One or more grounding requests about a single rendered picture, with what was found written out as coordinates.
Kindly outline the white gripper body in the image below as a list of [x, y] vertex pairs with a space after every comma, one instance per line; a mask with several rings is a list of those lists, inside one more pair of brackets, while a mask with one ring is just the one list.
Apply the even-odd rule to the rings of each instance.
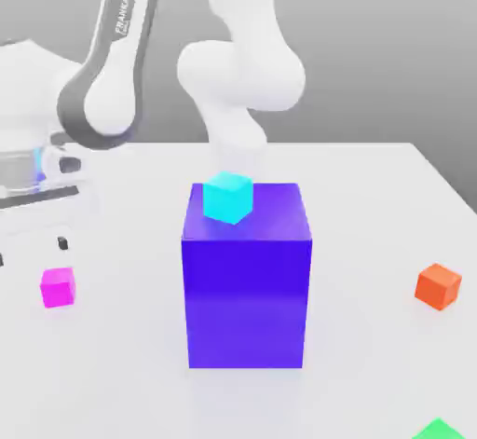
[[81, 224], [89, 192], [79, 185], [8, 191], [0, 187], [0, 231], [31, 231]]

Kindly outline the small magenta cube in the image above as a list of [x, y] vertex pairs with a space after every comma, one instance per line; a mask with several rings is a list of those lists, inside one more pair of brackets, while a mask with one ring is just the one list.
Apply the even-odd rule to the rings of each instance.
[[47, 309], [70, 306], [75, 302], [75, 274], [71, 267], [46, 269], [40, 290]]

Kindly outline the small cyan cube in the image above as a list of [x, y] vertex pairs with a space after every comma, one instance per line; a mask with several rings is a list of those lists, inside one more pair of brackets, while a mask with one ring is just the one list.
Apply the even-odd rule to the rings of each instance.
[[236, 225], [252, 212], [253, 181], [247, 176], [221, 171], [202, 185], [203, 214]]

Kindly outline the small orange cube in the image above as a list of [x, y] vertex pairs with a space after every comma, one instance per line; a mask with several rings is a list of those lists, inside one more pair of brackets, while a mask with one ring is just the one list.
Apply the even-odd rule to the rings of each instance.
[[435, 263], [419, 273], [415, 298], [443, 310], [456, 301], [461, 281], [460, 274]]

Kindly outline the small green cube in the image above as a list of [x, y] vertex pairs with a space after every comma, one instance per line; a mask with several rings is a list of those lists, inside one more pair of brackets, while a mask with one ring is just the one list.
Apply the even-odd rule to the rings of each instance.
[[441, 418], [435, 418], [412, 439], [465, 439], [455, 428]]

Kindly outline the large purple box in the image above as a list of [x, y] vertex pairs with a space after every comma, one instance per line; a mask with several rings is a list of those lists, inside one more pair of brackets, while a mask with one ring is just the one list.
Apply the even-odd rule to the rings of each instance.
[[257, 184], [236, 225], [204, 216], [193, 185], [182, 235], [192, 368], [303, 364], [312, 235], [296, 184]]

